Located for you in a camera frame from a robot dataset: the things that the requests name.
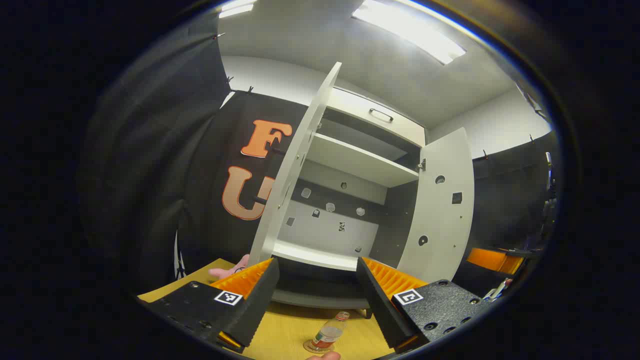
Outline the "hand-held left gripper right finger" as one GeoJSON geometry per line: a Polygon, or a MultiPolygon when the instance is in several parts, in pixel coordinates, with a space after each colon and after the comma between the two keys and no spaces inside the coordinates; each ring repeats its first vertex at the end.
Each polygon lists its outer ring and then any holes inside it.
{"type": "Polygon", "coordinates": [[[492,303],[447,279],[427,283],[367,257],[356,278],[389,348],[397,354],[437,344],[465,330],[492,303]]]}

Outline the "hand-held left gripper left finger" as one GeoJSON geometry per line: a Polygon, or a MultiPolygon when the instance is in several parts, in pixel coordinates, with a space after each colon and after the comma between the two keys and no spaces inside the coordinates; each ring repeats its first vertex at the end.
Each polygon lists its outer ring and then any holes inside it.
{"type": "Polygon", "coordinates": [[[280,278],[270,258],[222,280],[190,280],[138,303],[176,330],[207,346],[242,353],[251,343],[280,278]]]}

